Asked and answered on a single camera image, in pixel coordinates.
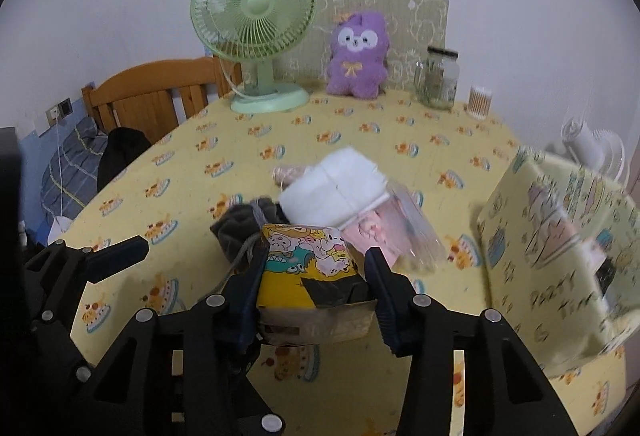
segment black jar lid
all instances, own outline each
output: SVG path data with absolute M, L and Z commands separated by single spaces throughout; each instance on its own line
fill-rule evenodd
M 459 53 L 454 50 L 446 50 L 444 48 L 436 48 L 435 46 L 427 46 L 427 53 L 441 54 L 447 58 L 457 59 Z

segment plush toy eye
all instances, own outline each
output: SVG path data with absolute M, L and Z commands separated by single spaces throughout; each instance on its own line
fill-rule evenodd
M 346 46 L 353 40 L 353 30 L 351 28 L 342 28 L 338 33 L 338 44 Z
M 362 38 L 364 47 L 369 48 L 370 50 L 378 45 L 378 35 L 373 30 L 364 30 L 360 37 Z

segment blue wall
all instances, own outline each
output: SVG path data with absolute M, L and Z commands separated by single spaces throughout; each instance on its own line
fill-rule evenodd
M 76 124 L 86 116 L 86 109 L 82 98 L 72 103 L 73 112 L 58 125 L 60 143 L 73 130 Z M 40 186 L 42 175 L 49 167 L 49 162 L 58 151 L 56 128 L 52 127 L 42 136 L 35 131 L 29 133 L 20 141 L 22 150 L 22 195 L 20 196 L 20 217 L 26 227 L 37 231 L 40 223 L 45 219 L 44 211 L 40 204 Z

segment purple plush toy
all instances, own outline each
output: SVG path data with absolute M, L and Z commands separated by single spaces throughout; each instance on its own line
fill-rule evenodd
M 352 94 L 356 98 L 373 99 L 386 80 L 385 16 L 375 11 L 354 13 L 340 24 L 331 39 L 326 91 L 329 94 Z

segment cartoon box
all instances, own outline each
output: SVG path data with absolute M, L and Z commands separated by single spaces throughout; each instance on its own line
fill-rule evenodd
M 265 225 L 260 332 L 274 346 L 342 342 L 369 331 L 376 302 L 335 228 Z
M 529 148 L 481 210 L 493 306 L 547 376 L 614 350 L 640 325 L 639 227 L 619 184 Z

